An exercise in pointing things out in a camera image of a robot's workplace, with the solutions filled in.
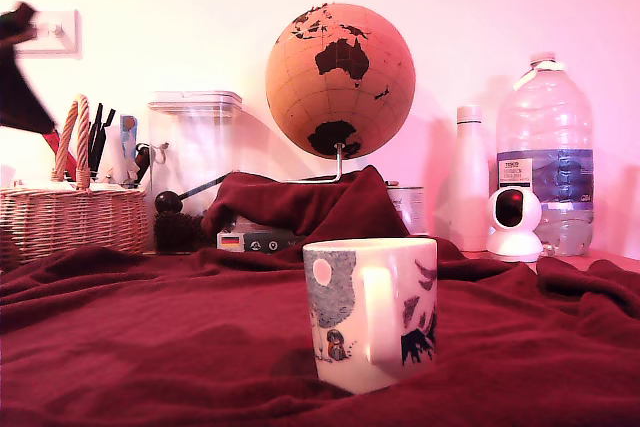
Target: cork globe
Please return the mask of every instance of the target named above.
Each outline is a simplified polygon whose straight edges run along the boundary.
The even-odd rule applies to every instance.
[[[409,48],[361,6],[324,4],[296,17],[267,62],[269,109],[298,147],[335,158],[369,154],[404,124],[415,92]]]

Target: device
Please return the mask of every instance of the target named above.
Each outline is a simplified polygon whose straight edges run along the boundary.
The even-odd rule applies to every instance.
[[[542,218],[542,207],[531,189],[503,187],[489,197],[488,215],[495,229],[487,250],[507,262],[535,262],[542,243],[533,230]]]

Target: water bottle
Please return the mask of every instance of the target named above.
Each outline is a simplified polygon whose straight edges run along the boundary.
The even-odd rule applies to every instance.
[[[591,244],[592,124],[589,102],[551,52],[531,57],[498,113],[499,186],[533,188],[543,255],[581,255]]]
[[[449,240],[462,252],[487,249],[489,236],[489,159],[480,107],[458,107],[456,149],[451,166]]]

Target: camera lens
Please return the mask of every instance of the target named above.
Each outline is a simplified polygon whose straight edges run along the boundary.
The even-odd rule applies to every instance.
[[[522,222],[522,192],[508,189],[496,199],[496,220],[505,227],[515,227]]]

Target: white bottle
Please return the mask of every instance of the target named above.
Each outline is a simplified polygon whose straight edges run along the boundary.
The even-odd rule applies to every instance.
[[[463,252],[486,250],[489,236],[489,159],[480,107],[458,107],[458,134],[449,189],[449,240]]]

